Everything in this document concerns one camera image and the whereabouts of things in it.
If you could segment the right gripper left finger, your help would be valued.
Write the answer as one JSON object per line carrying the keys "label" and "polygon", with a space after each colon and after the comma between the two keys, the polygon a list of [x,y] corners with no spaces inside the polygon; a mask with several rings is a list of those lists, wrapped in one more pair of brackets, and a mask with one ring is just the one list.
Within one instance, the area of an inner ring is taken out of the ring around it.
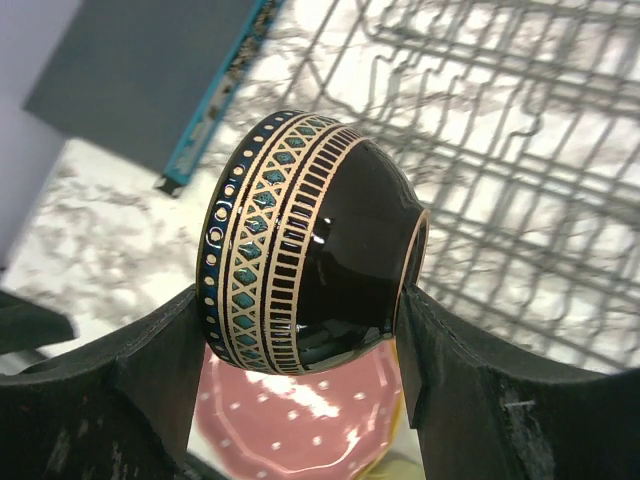
{"label": "right gripper left finger", "polygon": [[195,290],[1,378],[4,479],[172,479],[203,363]]}

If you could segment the grey wire dish rack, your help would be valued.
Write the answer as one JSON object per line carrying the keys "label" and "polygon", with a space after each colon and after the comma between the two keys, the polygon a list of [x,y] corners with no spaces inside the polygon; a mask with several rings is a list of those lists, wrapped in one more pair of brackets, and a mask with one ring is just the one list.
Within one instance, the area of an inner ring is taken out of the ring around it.
{"label": "grey wire dish rack", "polygon": [[424,288],[544,356],[639,363],[639,5],[291,1],[283,100],[374,139],[431,213]]}

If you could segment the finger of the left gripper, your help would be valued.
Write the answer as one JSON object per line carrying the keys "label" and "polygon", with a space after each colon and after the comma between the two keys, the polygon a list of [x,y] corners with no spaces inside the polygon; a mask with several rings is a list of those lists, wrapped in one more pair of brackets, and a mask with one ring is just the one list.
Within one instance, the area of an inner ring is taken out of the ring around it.
{"label": "finger of the left gripper", "polygon": [[75,338],[68,318],[6,291],[1,292],[2,355],[62,343]]}

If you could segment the dark patterned bowl cream inside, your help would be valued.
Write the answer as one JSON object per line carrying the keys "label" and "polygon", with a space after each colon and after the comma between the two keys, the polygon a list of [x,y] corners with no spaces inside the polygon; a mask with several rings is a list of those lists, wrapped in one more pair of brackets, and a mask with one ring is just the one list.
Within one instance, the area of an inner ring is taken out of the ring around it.
{"label": "dark patterned bowl cream inside", "polygon": [[281,110],[229,158],[203,222],[199,318],[213,353],[248,371],[306,375],[391,339],[417,283],[429,214],[371,139]]}

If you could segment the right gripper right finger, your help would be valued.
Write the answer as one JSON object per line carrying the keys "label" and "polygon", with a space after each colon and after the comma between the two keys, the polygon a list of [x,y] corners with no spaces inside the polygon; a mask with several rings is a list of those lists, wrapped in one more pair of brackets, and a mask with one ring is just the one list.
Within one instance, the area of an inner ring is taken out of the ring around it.
{"label": "right gripper right finger", "polygon": [[417,287],[396,344],[430,479],[635,479],[639,373],[602,374],[523,350]]}

